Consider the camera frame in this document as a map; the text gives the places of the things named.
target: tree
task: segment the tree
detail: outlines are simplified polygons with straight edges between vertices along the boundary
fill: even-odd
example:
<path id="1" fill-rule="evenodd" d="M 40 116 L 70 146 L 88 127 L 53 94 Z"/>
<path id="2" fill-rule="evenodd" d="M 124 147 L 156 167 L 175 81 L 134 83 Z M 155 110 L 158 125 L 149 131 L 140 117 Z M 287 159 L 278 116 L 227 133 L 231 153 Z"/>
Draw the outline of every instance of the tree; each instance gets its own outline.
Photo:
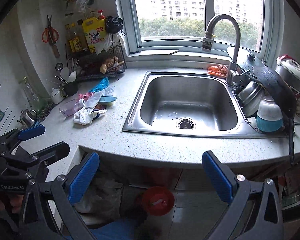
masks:
<path id="1" fill-rule="evenodd" d="M 186 18 L 168 20 L 166 17 L 148 20 L 142 18 L 139 21 L 141 37 L 148 36 L 193 36 L 203 37 L 205 31 L 204 21 Z M 256 49 L 258 30 L 247 23 L 239 23 L 241 30 L 240 46 Z M 234 26 L 227 20 L 217 23 L 215 27 L 215 40 L 226 41 L 235 44 L 236 33 Z"/>

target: window sill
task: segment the window sill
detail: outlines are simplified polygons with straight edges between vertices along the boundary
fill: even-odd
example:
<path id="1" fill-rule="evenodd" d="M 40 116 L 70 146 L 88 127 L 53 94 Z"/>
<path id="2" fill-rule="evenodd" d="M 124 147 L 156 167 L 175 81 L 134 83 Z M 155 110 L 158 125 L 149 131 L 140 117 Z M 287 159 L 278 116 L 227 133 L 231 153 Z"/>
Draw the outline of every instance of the window sill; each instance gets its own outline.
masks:
<path id="1" fill-rule="evenodd" d="M 230 57 L 177 49 L 143 50 L 126 58 L 128 67 L 190 67 L 208 68 L 215 64 L 229 65 Z"/>

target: black plastic bag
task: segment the black plastic bag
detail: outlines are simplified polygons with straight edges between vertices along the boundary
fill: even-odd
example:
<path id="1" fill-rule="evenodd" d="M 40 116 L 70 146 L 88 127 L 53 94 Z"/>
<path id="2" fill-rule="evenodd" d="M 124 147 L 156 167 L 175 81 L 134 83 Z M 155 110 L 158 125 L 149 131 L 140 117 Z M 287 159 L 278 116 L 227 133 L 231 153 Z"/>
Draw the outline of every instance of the black plastic bag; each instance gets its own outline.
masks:
<path id="1" fill-rule="evenodd" d="M 119 17 L 109 16 L 106 19 L 106 32 L 116 34 L 123 30 L 123 20 Z"/>

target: stainless steel sink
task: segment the stainless steel sink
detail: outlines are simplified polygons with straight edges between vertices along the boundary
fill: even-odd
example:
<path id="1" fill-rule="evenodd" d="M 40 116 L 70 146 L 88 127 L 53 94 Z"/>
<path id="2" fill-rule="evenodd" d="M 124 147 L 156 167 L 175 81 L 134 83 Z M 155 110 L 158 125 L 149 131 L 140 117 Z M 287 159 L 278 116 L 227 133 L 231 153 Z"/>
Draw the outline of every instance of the stainless steel sink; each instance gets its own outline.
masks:
<path id="1" fill-rule="evenodd" d="M 122 130 L 198 137 L 269 137 L 246 122 L 224 80 L 175 72 L 146 73 Z"/>

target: faucet spout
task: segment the faucet spout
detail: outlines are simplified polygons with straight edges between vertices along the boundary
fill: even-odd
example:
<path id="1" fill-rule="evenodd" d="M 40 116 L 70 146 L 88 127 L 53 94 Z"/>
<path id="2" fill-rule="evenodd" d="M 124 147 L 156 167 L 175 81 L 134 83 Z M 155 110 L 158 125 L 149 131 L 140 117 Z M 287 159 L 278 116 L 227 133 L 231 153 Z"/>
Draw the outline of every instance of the faucet spout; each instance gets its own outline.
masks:
<path id="1" fill-rule="evenodd" d="M 227 19 L 233 24 L 235 33 L 236 33 L 234 54 L 233 54 L 232 60 L 230 61 L 229 68 L 228 68 L 228 74 L 226 77 L 226 84 L 231 86 L 231 85 L 233 85 L 234 79 L 238 80 L 238 77 L 236 77 L 236 76 L 239 75 L 236 72 L 236 70 L 238 67 L 237 58 L 238 58 L 239 47 L 240 47 L 241 32 L 240 32 L 240 28 L 239 28 L 237 21 L 233 17 L 231 17 L 230 15 L 227 15 L 227 14 L 220 14 L 220 15 L 213 17 L 210 20 L 210 22 L 208 23 L 207 30 L 205 32 L 205 36 L 202 39 L 202 50 L 211 51 L 212 45 L 214 42 L 214 37 L 215 37 L 214 36 L 214 27 L 220 20 L 223 20 L 223 19 Z"/>

